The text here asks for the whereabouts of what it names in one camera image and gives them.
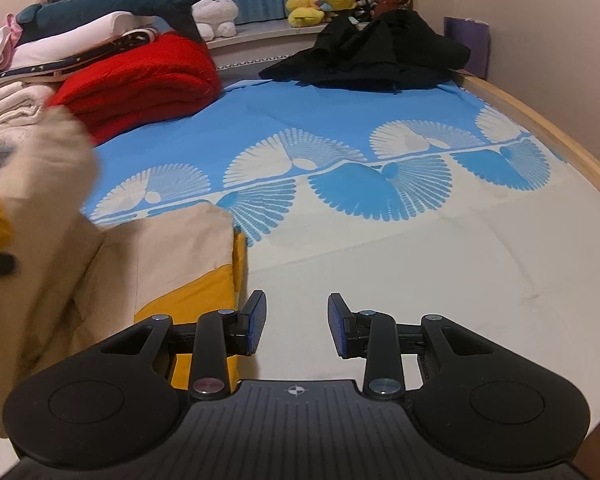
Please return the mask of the red folded knit sweater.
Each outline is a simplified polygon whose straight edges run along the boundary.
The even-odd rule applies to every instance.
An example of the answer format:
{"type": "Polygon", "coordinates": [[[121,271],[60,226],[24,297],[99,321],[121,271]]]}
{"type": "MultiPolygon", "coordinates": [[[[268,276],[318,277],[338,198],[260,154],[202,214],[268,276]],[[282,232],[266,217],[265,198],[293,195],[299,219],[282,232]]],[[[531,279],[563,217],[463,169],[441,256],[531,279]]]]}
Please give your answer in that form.
{"type": "Polygon", "coordinates": [[[46,105],[65,107],[100,145],[140,126],[192,116],[220,94],[207,46],[166,32],[79,70],[46,105]]]}

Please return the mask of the blue white patterned bedsheet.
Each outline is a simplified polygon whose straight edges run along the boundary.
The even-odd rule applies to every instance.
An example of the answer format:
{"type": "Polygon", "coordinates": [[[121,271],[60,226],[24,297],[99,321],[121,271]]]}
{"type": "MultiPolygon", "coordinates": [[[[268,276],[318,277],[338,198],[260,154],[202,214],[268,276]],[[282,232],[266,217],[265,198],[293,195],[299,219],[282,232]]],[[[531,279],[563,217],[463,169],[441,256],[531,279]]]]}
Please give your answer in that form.
{"type": "Polygon", "coordinates": [[[561,374],[600,420],[600,192],[455,84],[391,93],[246,82],[98,150],[106,226],[210,203],[268,296],[252,374],[360,378],[326,321],[437,313],[561,374]]]}

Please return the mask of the yellow plush toys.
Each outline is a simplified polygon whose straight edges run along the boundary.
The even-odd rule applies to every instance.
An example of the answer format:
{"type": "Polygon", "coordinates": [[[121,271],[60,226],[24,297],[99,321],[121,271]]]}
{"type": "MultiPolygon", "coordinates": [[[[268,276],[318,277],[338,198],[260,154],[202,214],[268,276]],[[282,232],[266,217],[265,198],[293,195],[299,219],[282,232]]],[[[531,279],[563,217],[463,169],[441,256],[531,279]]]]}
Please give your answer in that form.
{"type": "Polygon", "coordinates": [[[287,0],[285,4],[291,27],[316,26],[333,15],[356,8],[356,0],[287,0]]]}

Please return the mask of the dark teal shark plush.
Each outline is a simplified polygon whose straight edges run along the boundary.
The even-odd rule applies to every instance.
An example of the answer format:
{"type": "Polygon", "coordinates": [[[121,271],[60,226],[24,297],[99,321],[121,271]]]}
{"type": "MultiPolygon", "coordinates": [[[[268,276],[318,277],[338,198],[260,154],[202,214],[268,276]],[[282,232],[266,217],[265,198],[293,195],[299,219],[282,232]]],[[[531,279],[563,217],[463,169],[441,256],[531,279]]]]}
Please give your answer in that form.
{"type": "Polygon", "coordinates": [[[193,5],[201,0],[61,0],[27,6],[16,15],[22,33],[19,44],[70,32],[114,12],[141,18],[156,16],[191,40],[201,42],[193,5]]]}

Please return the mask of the purple box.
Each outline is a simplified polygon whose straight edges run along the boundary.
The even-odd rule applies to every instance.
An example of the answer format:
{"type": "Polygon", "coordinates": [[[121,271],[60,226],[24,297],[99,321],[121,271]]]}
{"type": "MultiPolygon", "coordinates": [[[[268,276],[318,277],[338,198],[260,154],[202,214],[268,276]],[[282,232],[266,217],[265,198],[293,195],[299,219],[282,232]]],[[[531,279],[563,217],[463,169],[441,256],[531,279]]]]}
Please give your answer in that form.
{"type": "Polygon", "coordinates": [[[466,72],[482,79],[488,78],[491,52],[490,26],[473,18],[443,19],[444,36],[464,44],[470,50],[470,58],[465,65],[466,72]]]}

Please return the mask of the black clothes pile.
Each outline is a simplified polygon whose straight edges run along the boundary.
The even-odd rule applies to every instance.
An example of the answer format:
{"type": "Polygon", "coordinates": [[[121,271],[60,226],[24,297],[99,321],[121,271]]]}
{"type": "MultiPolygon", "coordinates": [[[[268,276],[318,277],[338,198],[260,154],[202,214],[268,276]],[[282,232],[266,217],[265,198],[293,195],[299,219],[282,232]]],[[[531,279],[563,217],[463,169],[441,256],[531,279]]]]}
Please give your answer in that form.
{"type": "Polygon", "coordinates": [[[437,34],[415,11],[381,14],[359,29],[334,18],[309,49],[264,70],[262,79],[355,91],[437,87],[465,67],[470,49],[437,34]]]}

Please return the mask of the white plush toy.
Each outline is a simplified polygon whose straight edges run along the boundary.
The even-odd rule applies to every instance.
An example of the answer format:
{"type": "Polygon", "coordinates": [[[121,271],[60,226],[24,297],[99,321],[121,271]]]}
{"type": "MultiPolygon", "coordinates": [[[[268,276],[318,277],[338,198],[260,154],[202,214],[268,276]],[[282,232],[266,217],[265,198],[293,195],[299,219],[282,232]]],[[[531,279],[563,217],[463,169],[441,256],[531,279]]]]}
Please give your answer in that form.
{"type": "Polygon", "coordinates": [[[200,0],[192,5],[192,14],[205,42],[237,35],[239,9],[233,0],[200,0]]]}

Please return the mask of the beige and mustard jacket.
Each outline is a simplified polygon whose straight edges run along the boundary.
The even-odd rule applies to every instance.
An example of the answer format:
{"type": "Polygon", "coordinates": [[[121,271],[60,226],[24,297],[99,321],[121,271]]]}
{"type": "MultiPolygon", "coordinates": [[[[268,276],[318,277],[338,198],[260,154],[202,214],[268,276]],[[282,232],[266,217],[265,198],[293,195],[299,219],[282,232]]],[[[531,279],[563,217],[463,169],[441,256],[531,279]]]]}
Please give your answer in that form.
{"type": "Polygon", "coordinates": [[[97,160],[65,107],[44,110],[0,169],[2,411],[20,382],[155,314],[194,322],[236,307],[246,238],[230,213],[201,203],[101,228],[82,214],[97,160]]]}

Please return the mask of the stack of folded light clothes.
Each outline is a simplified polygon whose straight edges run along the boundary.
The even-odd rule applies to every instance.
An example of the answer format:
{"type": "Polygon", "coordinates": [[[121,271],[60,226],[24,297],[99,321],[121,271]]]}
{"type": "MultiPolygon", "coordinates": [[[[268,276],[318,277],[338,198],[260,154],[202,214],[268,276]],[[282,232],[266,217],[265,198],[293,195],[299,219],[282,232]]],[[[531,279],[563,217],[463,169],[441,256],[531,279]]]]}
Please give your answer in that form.
{"type": "MultiPolygon", "coordinates": [[[[0,73],[12,62],[21,34],[16,18],[8,14],[0,27],[0,73]]],[[[52,84],[0,82],[0,168],[40,122],[43,106],[56,90],[52,84]]]]}

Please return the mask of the wooden bed frame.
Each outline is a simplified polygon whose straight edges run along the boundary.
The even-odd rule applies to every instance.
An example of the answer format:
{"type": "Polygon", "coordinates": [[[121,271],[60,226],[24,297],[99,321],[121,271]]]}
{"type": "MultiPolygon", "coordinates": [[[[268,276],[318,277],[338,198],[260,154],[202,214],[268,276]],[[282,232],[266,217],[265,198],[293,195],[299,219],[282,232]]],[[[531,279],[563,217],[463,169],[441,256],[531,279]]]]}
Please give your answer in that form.
{"type": "MultiPolygon", "coordinates": [[[[600,192],[600,161],[561,128],[489,81],[459,70],[453,75],[455,83],[473,93],[486,104],[527,128],[554,153],[562,156],[600,192]]],[[[600,479],[600,422],[585,439],[574,464],[590,479],[600,479]]]]}

